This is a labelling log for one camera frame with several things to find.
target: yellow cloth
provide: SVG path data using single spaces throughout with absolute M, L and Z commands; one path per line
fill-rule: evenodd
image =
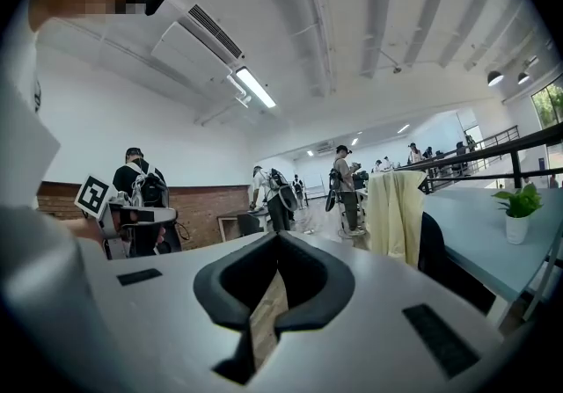
M 426 173 L 390 171 L 369 176 L 366 224 L 369 249 L 416 267 L 424 193 L 418 189 Z

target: dark pants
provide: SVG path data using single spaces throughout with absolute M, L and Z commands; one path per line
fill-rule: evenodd
M 355 230 L 358 227 L 358 200 L 355 196 L 355 192 L 342 192 L 340 193 L 340 197 L 342 198 L 342 202 L 344 202 L 348 227 L 350 230 Z
M 288 210 L 283 206 L 280 195 L 276 194 L 267 202 L 267 210 L 272 218 L 274 230 L 290 230 Z

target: lamp shade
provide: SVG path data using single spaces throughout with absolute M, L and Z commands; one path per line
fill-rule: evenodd
M 527 72 L 522 72 L 518 75 L 518 85 L 523 84 L 530 78 L 530 75 Z
M 499 71 L 491 71 L 489 75 L 486 77 L 486 81 L 490 87 L 499 83 L 504 76 Z

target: cap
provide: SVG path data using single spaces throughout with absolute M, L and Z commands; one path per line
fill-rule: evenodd
M 141 156 L 144 157 L 143 153 L 139 148 L 129 148 L 125 153 L 125 156 Z

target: white pot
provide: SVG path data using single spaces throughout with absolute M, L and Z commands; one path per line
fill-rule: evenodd
M 524 218 L 513 218 L 507 216 L 507 240 L 512 244 L 520 244 L 526 238 L 530 226 L 530 216 Z

